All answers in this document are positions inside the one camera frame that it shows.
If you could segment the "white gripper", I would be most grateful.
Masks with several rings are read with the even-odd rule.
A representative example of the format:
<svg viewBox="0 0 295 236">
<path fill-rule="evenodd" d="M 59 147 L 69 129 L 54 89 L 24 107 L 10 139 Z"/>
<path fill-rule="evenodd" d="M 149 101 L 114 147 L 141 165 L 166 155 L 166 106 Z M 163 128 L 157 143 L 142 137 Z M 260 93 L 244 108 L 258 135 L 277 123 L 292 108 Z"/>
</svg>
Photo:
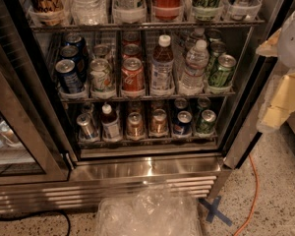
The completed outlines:
<svg viewBox="0 0 295 236">
<path fill-rule="evenodd" d="M 256 49 L 258 55 L 276 57 L 289 68 L 287 74 L 274 75 L 265 91 L 265 102 L 258 115 L 257 130 L 272 133 L 295 112 L 295 11 L 264 43 Z"/>
</svg>

